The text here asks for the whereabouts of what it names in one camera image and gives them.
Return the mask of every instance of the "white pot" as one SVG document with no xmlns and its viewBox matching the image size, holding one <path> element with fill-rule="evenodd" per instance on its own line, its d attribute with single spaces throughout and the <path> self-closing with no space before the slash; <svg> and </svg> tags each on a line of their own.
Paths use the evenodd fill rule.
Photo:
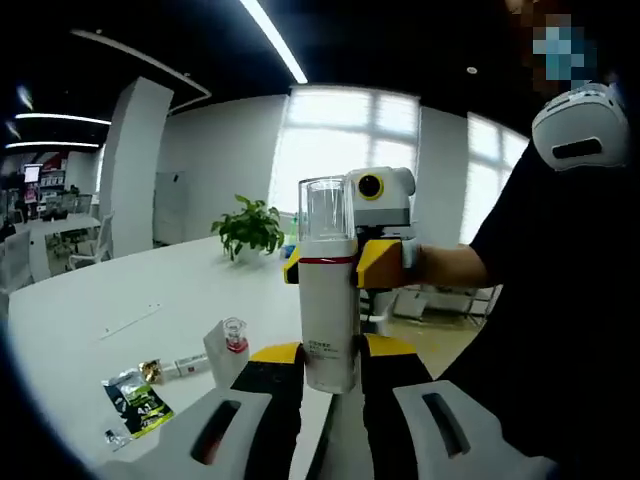
<svg viewBox="0 0 640 480">
<path fill-rule="evenodd" d="M 248 264 L 259 263 L 261 251 L 262 249 L 260 249 L 259 247 L 251 248 L 249 245 L 245 244 L 242 246 L 242 250 L 240 250 L 240 253 L 236 255 L 236 262 Z"/>
</svg>

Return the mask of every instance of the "black shirt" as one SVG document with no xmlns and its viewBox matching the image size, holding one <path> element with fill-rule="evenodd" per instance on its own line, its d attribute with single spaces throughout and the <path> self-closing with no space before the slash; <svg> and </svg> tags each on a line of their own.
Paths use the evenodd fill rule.
<svg viewBox="0 0 640 480">
<path fill-rule="evenodd" d="M 530 144 L 471 243 L 504 287 L 444 377 L 527 455 L 582 458 L 609 408 L 624 421 L 635 403 L 638 185 L 628 167 L 555 172 Z"/>
</svg>

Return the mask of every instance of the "ceiling light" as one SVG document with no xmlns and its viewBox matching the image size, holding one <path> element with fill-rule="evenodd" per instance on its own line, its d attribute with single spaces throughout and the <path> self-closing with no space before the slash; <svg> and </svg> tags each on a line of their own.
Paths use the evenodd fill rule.
<svg viewBox="0 0 640 480">
<path fill-rule="evenodd" d="M 31 100 L 31 94 L 27 87 L 24 85 L 20 85 L 18 87 L 18 98 L 22 102 L 22 104 L 27 107 L 29 110 L 33 110 L 33 101 Z"/>
<path fill-rule="evenodd" d="M 102 125 L 111 125 L 107 120 L 98 120 L 97 118 L 76 117 L 75 115 L 61 115 L 59 113 L 19 113 L 16 119 L 21 118 L 57 118 L 60 120 L 78 120 L 80 122 L 101 123 Z"/>
<path fill-rule="evenodd" d="M 6 121 L 4 122 L 4 124 L 7 126 L 7 128 L 9 129 L 9 131 L 12 133 L 14 137 L 22 138 L 20 136 L 20 132 L 18 132 L 18 129 L 16 128 L 15 123 Z"/>
<path fill-rule="evenodd" d="M 98 148 L 100 146 L 97 143 L 78 143 L 78 142 L 18 142 L 18 143 L 9 143 L 8 145 L 5 145 L 5 148 L 36 147 L 39 145 L 57 145 L 57 146 L 66 146 L 66 147 L 89 147 L 89 148 Z"/>
<path fill-rule="evenodd" d="M 275 47 L 278 55 L 280 55 L 285 65 L 287 65 L 287 68 L 293 75 L 293 78 L 296 79 L 296 82 L 307 83 L 307 77 L 305 77 L 300 65 L 298 65 L 298 62 L 296 62 L 296 59 L 293 57 L 291 50 L 289 50 L 287 44 L 284 43 L 284 40 L 278 33 L 278 30 L 276 30 L 271 19 L 269 19 L 257 0 L 240 0 L 240 3 L 242 3 L 244 8 L 247 9 L 247 12 L 249 12 L 271 44 Z"/>
</svg>

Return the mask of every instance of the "white cylindrical container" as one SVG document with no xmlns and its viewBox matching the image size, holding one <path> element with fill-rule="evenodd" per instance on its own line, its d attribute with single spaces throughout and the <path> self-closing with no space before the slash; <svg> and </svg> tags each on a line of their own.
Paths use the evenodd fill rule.
<svg viewBox="0 0 640 480">
<path fill-rule="evenodd" d="M 351 182 L 344 177 L 303 180 L 299 189 L 298 274 L 307 383 L 316 390 L 346 393 L 355 384 L 360 327 Z"/>
</svg>

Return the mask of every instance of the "human arm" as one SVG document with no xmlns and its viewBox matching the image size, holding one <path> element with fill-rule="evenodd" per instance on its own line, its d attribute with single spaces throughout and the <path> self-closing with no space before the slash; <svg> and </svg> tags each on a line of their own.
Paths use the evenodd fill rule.
<svg viewBox="0 0 640 480">
<path fill-rule="evenodd" d="M 413 281 L 450 287 L 492 286 L 487 268 L 469 245 L 438 248 L 419 245 Z"/>
<path fill-rule="evenodd" d="M 413 247 L 412 282 L 471 288 L 504 283 L 522 254 L 527 223 L 536 208 L 531 199 L 549 185 L 550 175 L 530 144 L 470 245 Z"/>
</svg>

